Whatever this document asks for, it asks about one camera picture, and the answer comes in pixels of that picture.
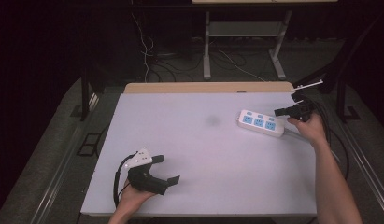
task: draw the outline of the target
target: human arm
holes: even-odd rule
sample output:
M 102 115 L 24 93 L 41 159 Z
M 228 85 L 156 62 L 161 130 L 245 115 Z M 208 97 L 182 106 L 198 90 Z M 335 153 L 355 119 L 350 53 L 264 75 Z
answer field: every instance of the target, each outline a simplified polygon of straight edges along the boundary
M 321 117 L 313 113 L 307 122 L 292 118 L 289 118 L 288 122 L 296 126 L 315 150 L 318 222 L 320 224 L 362 223 L 351 190 L 326 141 Z
M 154 195 L 154 193 L 140 191 L 128 185 L 122 191 L 119 205 L 108 224 L 125 224 L 131 218 L 131 215 L 140 208 L 142 203 Z

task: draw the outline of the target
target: human hand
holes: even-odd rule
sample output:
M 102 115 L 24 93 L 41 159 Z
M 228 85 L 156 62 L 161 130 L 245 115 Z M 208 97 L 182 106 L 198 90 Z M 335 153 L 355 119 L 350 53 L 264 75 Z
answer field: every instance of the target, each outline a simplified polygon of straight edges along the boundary
M 125 181 L 125 189 L 122 191 L 119 205 L 115 213 L 109 220 L 109 224 L 124 224 L 140 206 L 155 193 L 140 191 L 129 185 L 128 179 Z
M 308 139 L 311 144 L 318 143 L 319 141 L 326 141 L 325 131 L 323 130 L 322 118 L 316 113 L 312 113 L 308 121 L 302 122 L 301 120 L 288 118 L 288 122 L 296 126 L 299 133 Z

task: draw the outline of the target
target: forearm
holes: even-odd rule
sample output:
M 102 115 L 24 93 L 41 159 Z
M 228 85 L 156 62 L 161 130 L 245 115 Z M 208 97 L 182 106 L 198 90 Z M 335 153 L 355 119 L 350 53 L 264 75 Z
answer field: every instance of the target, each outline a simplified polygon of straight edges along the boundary
M 319 223 L 362 223 L 358 208 L 325 139 L 312 142 L 316 152 Z
M 113 213 L 113 216 L 110 218 L 108 224 L 125 224 L 131 218 L 130 214 L 124 213 L 122 207 L 124 204 L 119 203 L 118 208 Z

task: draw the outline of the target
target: power strip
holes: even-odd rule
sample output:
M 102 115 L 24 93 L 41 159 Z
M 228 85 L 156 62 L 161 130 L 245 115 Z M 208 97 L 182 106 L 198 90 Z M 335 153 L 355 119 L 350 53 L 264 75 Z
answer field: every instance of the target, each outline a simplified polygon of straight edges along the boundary
M 277 119 L 261 113 L 242 110 L 237 119 L 238 126 L 258 133 L 280 137 L 284 134 L 285 120 Z

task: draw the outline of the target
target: table surface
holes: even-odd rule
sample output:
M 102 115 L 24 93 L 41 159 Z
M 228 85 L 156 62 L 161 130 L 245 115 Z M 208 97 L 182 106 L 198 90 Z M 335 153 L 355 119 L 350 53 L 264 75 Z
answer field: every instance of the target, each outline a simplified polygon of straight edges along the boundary
M 152 156 L 165 155 L 151 174 L 180 175 L 180 180 L 164 196 L 144 203 L 136 216 L 316 214 L 311 145 L 295 134 L 275 138 L 235 122 L 242 109 L 273 115 L 274 109 L 293 105 L 290 83 L 141 83 L 129 84 L 124 92 L 81 213 L 113 213 L 114 174 L 123 158 L 146 147 Z M 121 183 L 126 175 L 123 169 Z

